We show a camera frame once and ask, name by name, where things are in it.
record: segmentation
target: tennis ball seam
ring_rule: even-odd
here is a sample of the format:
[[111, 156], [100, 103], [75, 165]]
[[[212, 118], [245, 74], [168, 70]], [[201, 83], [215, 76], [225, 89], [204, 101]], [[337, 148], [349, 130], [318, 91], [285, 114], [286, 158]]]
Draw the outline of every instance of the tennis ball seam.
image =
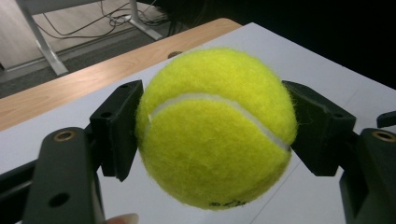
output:
[[236, 101], [221, 97], [220, 95], [216, 94], [208, 94], [208, 93], [183, 93], [180, 94], [178, 97], [171, 98], [166, 100], [165, 102], [159, 104], [154, 110], [148, 115], [148, 123], [145, 127], [145, 134], [146, 135], [149, 131], [150, 123], [151, 120], [154, 119], [154, 117], [163, 111], [166, 107], [186, 101], [186, 100], [211, 100], [211, 101], [217, 101], [217, 102], [222, 102], [226, 103], [229, 105], [231, 108], [235, 109], [236, 111], [239, 111], [245, 118], [249, 119], [251, 122], [253, 122], [256, 127], [259, 128], [259, 130], [264, 134], [266, 137], [268, 137], [273, 143], [275, 143], [278, 147], [290, 151], [290, 145], [285, 143], [282, 139], [277, 137], [271, 130], [269, 130], [265, 125], [263, 125], [254, 115], [252, 115], [248, 110], [246, 110], [244, 107], [242, 107], [240, 104], [238, 104]]

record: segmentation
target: tennis ball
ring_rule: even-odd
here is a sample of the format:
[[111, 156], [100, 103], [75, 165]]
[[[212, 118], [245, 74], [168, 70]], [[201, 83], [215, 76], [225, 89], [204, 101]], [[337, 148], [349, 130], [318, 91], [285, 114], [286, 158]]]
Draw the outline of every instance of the tennis ball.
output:
[[180, 54], [150, 81], [136, 112], [149, 175], [203, 209], [244, 205], [267, 191], [290, 161], [296, 132], [280, 79], [234, 49]]

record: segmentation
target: table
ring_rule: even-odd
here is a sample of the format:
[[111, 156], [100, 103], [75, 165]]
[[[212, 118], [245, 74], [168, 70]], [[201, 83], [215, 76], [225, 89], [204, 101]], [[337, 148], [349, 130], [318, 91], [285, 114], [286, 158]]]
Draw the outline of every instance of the table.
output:
[[[229, 47], [258, 57], [282, 79], [304, 84], [356, 116], [356, 133], [375, 127], [376, 116], [395, 110], [393, 89], [254, 23], [240, 27], [228, 20], [212, 21], [0, 100], [0, 173], [35, 159], [48, 133], [64, 127], [84, 128], [94, 109], [122, 83], [142, 79], [146, 86], [169, 62], [165, 61], [169, 52], [197, 46]], [[396, 133], [394, 127], [388, 130]], [[99, 176], [106, 217], [137, 213], [140, 223], [342, 224], [341, 173], [339, 169], [335, 177], [315, 177], [293, 154], [288, 170], [267, 193], [243, 207], [221, 212], [183, 205], [168, 196], [148, 177], [139, 154], [123, 183]]]

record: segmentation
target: fuzzy yellow felt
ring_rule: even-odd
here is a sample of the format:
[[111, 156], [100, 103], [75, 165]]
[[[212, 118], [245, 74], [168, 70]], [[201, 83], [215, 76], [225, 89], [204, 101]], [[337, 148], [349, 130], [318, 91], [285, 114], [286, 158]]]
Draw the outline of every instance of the fuzzy yellow felt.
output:
[[246, 204], [290, 161], [292, 101], [260, 60], [233, 49], [181, 54], [148, 84], [136, 114], [148, 173], [171, 196], [204, 209]]

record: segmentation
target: gray floor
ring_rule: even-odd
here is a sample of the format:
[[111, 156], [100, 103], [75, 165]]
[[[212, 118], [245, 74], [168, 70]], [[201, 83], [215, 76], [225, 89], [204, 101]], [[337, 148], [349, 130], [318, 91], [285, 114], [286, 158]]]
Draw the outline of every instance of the gray floor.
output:
[[[166, 36], [169, 22], [151, 28]], [[58, 56], [72, 73], [152, 42], [154, 42], [153, 39], [133, 27], [63, 50], [58, 52]], [[0, 71], [0, 78], [0, 98], [3, 98], [57, 77], [47, 61], [40, 58], [21, 64], [10, 71]]]

